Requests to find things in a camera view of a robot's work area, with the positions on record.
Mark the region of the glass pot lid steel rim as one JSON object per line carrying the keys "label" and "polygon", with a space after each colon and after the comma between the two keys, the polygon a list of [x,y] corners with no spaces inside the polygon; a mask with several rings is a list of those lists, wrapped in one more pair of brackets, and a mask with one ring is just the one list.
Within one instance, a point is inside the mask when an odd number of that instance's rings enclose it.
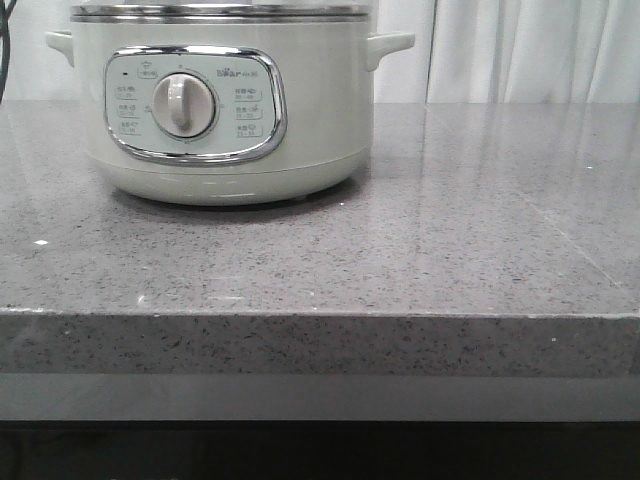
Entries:
{"label": "glass pot lid steel rim", "polygon": [[70,7],[84,23],[305,23],[366,22],[372,14],[358,1],[83,1]]}

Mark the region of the pale green electric cooking pot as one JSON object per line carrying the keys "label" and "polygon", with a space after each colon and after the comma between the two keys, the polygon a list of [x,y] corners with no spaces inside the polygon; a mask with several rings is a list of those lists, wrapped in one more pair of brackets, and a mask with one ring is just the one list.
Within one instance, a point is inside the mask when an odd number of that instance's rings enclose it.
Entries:
{"label": "pale green electric cooking pot", "polygon": [[199,206],[285,200],[351,176],[370,154],[375,69],[414,41],[355,18],[76,15],[46,34],[79,76],[103,175]]}

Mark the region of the white curtain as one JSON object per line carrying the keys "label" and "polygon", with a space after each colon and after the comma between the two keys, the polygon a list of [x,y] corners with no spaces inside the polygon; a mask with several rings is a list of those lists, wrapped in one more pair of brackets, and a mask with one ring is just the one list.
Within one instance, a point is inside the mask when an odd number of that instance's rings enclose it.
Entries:
{"label": "white curtain", "polygon": [[[375,103],[635,103],[635,1],[374,1],[374,34],[406,33],[384,56]],[[80,99],[80,79],[46,34],[69,30],[70,7],[20,1],[1,12],[3,100]]]}

